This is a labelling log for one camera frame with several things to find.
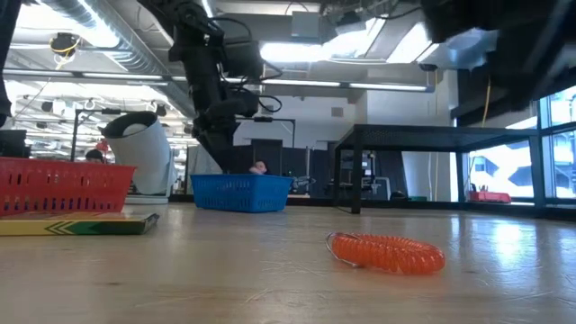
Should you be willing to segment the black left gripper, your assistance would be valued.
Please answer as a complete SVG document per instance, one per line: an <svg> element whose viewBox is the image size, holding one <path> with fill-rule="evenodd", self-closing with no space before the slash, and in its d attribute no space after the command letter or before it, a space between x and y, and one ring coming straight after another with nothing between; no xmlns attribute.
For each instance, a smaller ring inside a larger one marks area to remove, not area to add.
<svg viewBox="0 0 576 324"><path fill-rule="evenodd" d="M221 171L233 167L233 140L239 124L236 116L252 117L258 111L258 96L249 91L227 92L224 99L213 99L205 92L193 93L196 117L193 134Z"/></svg>

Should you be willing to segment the blue plastic basket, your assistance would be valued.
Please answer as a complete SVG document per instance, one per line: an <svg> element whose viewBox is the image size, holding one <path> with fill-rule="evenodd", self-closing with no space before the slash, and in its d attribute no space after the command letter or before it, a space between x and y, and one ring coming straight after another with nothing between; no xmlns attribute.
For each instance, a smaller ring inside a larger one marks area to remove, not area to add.
<svg viewBox="0 0 576 324"><path fill-rule="evenodd" d="M194 203L229 212L278 212L285 208L293 180L278 175L192 175Z"/></svg>

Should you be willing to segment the yellow green crayon box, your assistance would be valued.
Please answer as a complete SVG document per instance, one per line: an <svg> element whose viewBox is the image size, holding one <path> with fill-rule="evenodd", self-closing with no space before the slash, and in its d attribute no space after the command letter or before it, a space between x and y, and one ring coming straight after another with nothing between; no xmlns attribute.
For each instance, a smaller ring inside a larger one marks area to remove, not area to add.
<svg viewBox="0 0 576 324"><path fill-rule="evenodd" d="M157 213L26 212L0 218L0 237L142 235L157 225Z"/></svg>

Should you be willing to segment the red plastic basket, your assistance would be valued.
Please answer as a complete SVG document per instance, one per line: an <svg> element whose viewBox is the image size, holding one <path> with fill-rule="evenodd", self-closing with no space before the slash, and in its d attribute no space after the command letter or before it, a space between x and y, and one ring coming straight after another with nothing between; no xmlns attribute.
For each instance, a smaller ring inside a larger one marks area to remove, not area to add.
<svg viewBox="0 0 576 324"><path fill-rule="evenodd" d="M0 217L26 212L119 212L133 166L0 157Z"/></svg>

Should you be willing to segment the red orange spiral coil keychain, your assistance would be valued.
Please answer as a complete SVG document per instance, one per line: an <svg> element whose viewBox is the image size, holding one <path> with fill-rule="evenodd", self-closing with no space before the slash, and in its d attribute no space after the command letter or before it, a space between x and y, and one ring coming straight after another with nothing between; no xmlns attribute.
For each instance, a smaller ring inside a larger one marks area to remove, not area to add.
<svg viewBox="0 0 576 324"><path fill-rule="evenodd" d="M392 274L432 275L446 265L441 249L410 238L334 232L327 235L326 247L349 266Z"/></svg>

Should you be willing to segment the grey fabric cover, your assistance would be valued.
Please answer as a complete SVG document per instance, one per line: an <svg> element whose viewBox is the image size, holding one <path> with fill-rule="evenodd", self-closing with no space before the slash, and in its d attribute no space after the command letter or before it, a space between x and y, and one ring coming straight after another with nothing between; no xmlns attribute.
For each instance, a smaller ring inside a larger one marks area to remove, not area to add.
<svg viewBox="0 0 576 324"><path fill-rule="evenodd" d="M187 170L189 175L221 174L222 170L202 145L190 146L187 150Z"/></svg>

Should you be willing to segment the black partition cabinet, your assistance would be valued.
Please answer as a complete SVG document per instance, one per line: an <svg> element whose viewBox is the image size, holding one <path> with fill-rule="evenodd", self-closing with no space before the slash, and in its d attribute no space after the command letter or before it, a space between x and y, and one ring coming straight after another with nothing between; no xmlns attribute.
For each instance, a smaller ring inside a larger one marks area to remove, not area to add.
<svg viewBox="0 0 576 324"><path fill-rule="evenodd" d="M308 194L314 199L329 197L332 180L330 153L312 148L285 148L279 139L252 139L250 145L235 146L231 153L231 174L245 174L262 161L272 176L299 180L294 194Z"/></svg>

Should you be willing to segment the black monitor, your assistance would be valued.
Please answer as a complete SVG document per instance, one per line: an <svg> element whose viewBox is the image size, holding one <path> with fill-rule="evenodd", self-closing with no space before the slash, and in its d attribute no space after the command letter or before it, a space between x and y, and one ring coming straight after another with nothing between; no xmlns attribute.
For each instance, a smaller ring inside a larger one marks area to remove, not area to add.
<svg viewBox="0 0 576 324"><path fill-rule="evenodd" d="M27 158L30 150L25 140L25 130L0 130L0 157Z"/></svg>

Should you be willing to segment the black perforated metal shelf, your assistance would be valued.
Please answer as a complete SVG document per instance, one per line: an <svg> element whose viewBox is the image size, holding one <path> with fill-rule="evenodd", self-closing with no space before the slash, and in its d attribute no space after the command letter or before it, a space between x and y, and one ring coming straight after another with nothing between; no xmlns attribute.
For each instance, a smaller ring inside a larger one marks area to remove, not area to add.
<svg viewBox="0 0 576 324"><path fill-rule="evenodd" d="M538 130L370 124L354 125L335 146L332 202L335 207L341 205L340 169L343 150L353 152L352 198L345 205L351 207L353 214L358 214L362 209L362 153L365 150L454 153L456 203L475 203L467 200L464 189L464 154L525 140L529 143L533 203L535 207L545 207L542 135Z"/></svg>

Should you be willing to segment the red tray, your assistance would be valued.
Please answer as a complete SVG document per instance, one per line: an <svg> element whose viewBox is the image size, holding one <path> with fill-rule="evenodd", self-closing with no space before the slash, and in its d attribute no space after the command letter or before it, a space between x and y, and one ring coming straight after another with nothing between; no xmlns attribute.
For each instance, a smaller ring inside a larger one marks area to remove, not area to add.
<svg viewBox="0 0 576 324"><path fill-rule="evenodd" d="M509 196L508 193L496 193L487 191L469 192L468 201L476 203L507 203L507 204L510 204L512 202L511 197Z"/></svg>

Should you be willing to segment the black gantry frame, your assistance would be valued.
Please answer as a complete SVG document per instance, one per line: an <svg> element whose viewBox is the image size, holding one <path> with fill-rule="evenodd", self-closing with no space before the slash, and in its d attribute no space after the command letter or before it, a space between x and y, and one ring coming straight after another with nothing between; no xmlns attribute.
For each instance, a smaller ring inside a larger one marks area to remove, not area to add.
<svg viewBox="0 0 576 324"><path fill-rule="evenodd" d="M284 150L295 148L295 132L294 119L239 118L233 145L243 148L243 157L250 163L263 160L270 174L280 176L285 172Z"/></svg>

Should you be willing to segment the silver ventilation duct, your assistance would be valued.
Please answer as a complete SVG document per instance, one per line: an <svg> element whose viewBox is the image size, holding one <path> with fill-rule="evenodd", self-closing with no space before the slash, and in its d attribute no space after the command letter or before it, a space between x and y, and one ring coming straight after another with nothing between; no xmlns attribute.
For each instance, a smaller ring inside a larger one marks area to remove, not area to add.
<svg viewBox="0 0 576 324"><path fill-rule="evenodd" d="M164 75L170 72L106 0L40 0L57 14L78 23L82 36L126 72Z"/></svg>

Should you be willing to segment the long ceiling light rail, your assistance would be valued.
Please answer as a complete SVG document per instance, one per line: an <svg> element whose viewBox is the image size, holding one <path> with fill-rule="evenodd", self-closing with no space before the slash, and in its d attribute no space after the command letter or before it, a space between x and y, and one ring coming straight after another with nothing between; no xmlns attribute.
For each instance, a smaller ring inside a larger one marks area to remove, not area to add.
<svg viewBox="0 0 576 324"><path fill-rule="evenodd" d="M186 82L185 76L170 75L144 75L144 74L121 74L108 72L85 72L85 71L61 71L46 69L21 69L7 68L4 70L7 77L56 77L56 78L86 78L102 80L121 80L141 83L167 83ZM394 91L394 92L418 92L430 93L434 90L432 85L404 85L404 84L376 84L360 82L338 82L338 81L315 81L315 80L293 80L271 78L262 81L247 80L246 84L266 85L266 86L308 86L320 88L340 88L374 91Z"/></svg>

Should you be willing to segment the black aluminium table frame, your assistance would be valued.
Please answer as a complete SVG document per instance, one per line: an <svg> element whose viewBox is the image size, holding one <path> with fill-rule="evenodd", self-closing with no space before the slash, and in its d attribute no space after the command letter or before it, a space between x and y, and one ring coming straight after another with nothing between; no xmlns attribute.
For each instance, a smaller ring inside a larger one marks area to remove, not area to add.
<svg viewBox="0 0 576 324"><path fill-rule="evenodd" d="M173 194L168 197L170 203L194 203L194 196ZM335 207L331 199L287 198L287 206ZM512 217L549 221L576 222L576 208L535 207L531 205L501 204L488 202L412 202L412 201L370 201L362 200L362 208L407 209L484 212L508 215Z"/></svg>

